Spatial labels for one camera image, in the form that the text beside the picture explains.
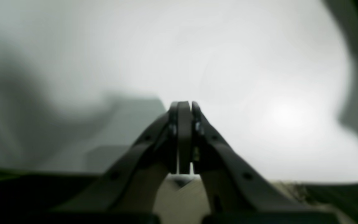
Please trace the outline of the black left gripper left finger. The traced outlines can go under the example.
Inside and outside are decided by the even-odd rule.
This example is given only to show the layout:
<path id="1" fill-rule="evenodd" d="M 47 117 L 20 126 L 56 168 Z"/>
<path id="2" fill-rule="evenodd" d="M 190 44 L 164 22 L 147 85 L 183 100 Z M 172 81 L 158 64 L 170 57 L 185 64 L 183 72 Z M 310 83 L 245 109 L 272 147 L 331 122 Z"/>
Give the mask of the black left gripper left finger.
<path id="1" fill-rule="evenodd" d="M 149 125 L 131 148 L 97 181 L 57 207 L 24 224 L 159 224 L 153 214 L 168 174 L 185 174 L 185 102 Z"/>

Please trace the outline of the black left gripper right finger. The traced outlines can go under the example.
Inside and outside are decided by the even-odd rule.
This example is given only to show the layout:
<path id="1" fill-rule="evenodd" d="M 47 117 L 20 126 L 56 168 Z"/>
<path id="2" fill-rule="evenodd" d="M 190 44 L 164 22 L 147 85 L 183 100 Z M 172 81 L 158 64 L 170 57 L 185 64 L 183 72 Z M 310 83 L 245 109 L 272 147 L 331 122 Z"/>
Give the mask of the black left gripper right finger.
<path id="1" fill-rule="evenodd" d="M 187 163 L 200 175 L 211 210 L 203 224 L 338 224 L 335 214 L 297 203 L 244 161 L 191 104 Z"/>

